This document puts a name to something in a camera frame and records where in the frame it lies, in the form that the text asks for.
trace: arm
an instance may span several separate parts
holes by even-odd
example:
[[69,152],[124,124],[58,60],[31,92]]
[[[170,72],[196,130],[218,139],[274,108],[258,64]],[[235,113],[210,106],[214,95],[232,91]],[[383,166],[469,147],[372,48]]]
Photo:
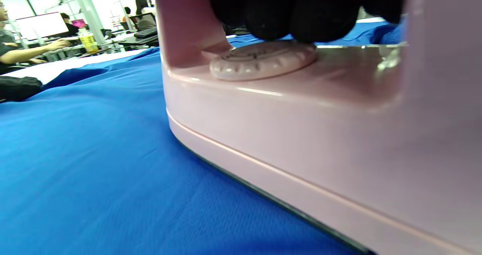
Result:
[[28,61],[35,56],[42,55],[48,52],[47,46],[25,49],[25,50],[13,50],[0,56],[0,62],[4,64],[13,64],[18,62]]
[[69,41],[64,39],[59,39],[42,47],[9,51],[7,53],[4,53],[2,56],[0,56],[0,63],[13,64],[18,62],[28,61],[29,59],[32,59],[35,56],[42,55],[48,51],[55,51],[57,49],[67,47],[69,45],[70,45]]

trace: yellow drink bottle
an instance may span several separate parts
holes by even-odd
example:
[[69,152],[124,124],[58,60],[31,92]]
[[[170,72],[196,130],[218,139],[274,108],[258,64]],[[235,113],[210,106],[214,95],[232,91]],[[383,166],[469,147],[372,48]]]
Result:
[[84,44],[84,48],[88,53],[95,53],[99,50],[93,34],[86,28],[79,29],[79,39],[81,40],[82,44]]

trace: pink iron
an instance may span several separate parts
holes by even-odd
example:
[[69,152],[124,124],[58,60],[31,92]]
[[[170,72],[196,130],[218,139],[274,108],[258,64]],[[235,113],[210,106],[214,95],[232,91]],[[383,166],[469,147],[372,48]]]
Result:
[[189,149],[378,254],[482,254],[482,0],[407,0],[408,45],[232,52],[208,0],[156,2]]

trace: hand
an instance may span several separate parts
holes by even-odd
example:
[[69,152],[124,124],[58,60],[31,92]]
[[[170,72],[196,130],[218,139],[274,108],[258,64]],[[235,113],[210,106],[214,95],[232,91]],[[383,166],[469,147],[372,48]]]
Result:
[[45,46],[49,51],[55,51],[55,50],[58,50],[58,49],[62,49],[62,48],[65,48],[65,47],[69,47],[70,46],[70,42],[61,38],[61,39],[57,39],[55,40],[54,42],[48,44],[47,46]]
[[398,23],[404,0],[210,0],[225,25],[242,26],[255,37],[275,40],[287,34],[300,42],[329,42],[355,26],[358,11]]
[[30,63],[33,63],[33,64],[42,64],[42,63],[47,63],[47,61],[45,60],[42,60],[42,59],[35,59],[35,58],[32,58],[29,60]]

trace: blue fabric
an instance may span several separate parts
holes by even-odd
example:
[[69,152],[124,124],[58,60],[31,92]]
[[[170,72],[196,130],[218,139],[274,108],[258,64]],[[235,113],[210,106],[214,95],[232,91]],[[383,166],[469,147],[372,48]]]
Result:
[[[316,45],[340,45],[340,46],[363,46],[370,44],[398,44],[403,40],[403,25],[393,25],[386,21],[381,22],[362,22],[355,27],[342,39],[332,42],[317,42]],[[293,39],[291,35],[283,38],[284,40]],[[253,43],[263,42],[252,35],[242,35],[229,39],[232,46],[239,48]]]
[[353,254],[174,138],[157,49],[45,88],[0,104],[1,254]]

